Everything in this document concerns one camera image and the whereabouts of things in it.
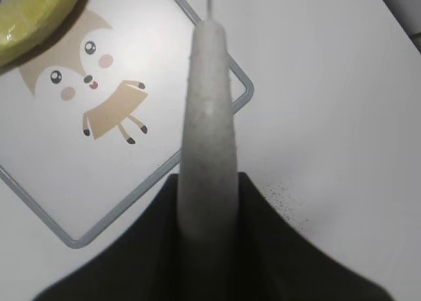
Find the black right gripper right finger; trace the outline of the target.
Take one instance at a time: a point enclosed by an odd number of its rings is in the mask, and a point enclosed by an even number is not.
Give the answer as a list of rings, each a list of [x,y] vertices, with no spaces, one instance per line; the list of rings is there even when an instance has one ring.
[[[228,300],[392,300],[383,287],[311,244],[238,174],[239,211]]]

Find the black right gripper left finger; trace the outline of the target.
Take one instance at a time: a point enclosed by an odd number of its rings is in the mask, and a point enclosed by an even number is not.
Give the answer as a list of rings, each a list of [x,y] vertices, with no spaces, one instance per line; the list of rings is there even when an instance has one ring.
[[[187,300],[176,226],[178,175],[109,247],[36,300]]]

